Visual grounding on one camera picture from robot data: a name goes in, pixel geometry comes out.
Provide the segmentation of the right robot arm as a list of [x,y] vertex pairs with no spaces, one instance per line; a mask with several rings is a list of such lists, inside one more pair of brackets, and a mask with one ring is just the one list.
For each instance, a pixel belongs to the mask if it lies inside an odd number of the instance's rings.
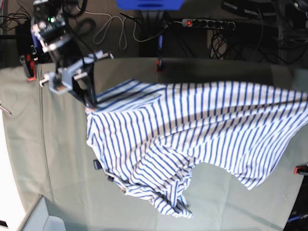
[[55,64],[54,71],[43,75],[40,86],[48,85],[58,95],[70,93],[85,106],[98,109],[101,102],[94,87],[94,64],[112,59],[113,55],[95,52],[82,40],[79,32],[84,24],[90,26],[87,34],[96,27],[91,18],[83,19],[75,28],[70,26],[69,19],[82,16],[87,3],[86,0],[35,0],[31,33]]

